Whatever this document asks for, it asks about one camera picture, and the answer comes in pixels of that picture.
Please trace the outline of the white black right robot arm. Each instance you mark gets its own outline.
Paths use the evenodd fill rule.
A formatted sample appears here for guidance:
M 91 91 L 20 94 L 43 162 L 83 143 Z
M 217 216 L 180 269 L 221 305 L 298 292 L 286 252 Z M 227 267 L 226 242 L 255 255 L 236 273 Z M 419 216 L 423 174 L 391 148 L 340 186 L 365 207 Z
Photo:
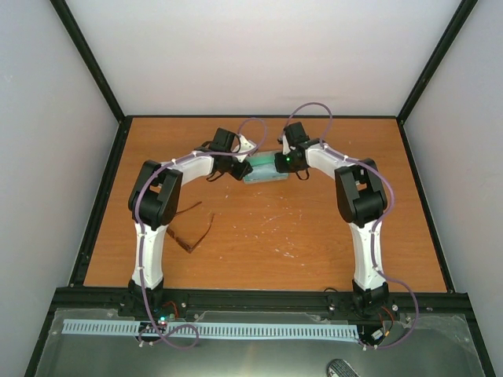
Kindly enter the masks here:
M 351 158 L 311 139 L 301 122 L 288 124 L 279 143 L 282 151 L 274 155 L 278 172 L 299 175 L 304 171 L 309 177 L 309 169 L 315 169 L 334 180 L 337 208 L 350 227 L 354 246 L 354 311 L 361 317 L 370 315 L 389 295 L 380 247 L 387 196 L 375 162 Z

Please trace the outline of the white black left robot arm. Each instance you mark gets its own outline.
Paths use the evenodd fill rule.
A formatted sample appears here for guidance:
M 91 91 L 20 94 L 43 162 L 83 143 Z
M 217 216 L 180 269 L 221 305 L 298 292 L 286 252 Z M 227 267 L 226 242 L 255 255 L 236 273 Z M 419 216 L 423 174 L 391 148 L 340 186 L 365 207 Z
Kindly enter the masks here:
M 211 141 L 185 156 L 143 163 L 128 200 L 137 240 L 128 291 L 146 316 L 155 316 L 163 307 L 163 242 L 177 214 L 183 185 L 216 172 L 242 180 L 252 172 L 246 158 L 258 147 L 242 134 L 218 128 Z

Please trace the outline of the grey glasses case teal lining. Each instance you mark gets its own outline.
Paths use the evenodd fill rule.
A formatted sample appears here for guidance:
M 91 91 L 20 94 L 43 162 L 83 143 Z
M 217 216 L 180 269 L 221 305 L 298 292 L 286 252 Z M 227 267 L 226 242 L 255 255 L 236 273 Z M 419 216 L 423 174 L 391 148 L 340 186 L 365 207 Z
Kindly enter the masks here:
M 257 152 L 245 159 L 251 166 L 251 172 L 243 178 L 245 184 L 257 184 L 270 181 L 282 181 L 288 173 L 280 173 L 275 166 L 276 151 Z

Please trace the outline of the brown sunglasses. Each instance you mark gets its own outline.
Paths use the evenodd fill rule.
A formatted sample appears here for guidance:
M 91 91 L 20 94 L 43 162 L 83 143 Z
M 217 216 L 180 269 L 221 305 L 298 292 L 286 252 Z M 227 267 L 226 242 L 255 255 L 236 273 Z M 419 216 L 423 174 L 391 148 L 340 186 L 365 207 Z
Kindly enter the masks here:
M 211 230 L 215 214 L 197 201 L 178 210 L 167 228 L 166 239 L 187 254 L 192 254 Z

